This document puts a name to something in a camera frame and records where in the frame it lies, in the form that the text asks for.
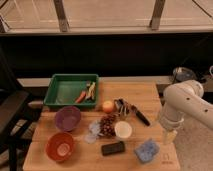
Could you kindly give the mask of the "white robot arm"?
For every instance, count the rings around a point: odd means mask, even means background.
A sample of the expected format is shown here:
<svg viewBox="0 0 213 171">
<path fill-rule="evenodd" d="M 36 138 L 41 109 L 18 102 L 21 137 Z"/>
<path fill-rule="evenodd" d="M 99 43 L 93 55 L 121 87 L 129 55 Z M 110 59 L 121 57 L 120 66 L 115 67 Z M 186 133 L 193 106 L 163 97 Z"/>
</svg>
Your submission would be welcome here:
<svg viewBox="0 0 213 171">
<path fill-rule="evenodd" d="M 158 122 L 164 128 L 164 144 L 174 141 L 185 115 L 213 130 L 213 104 L 203 100 L 203 94 L 202 84 L 195 80 L 175 83 L 164 90 L 165 103 L 158 114 Z"/>
</svg>

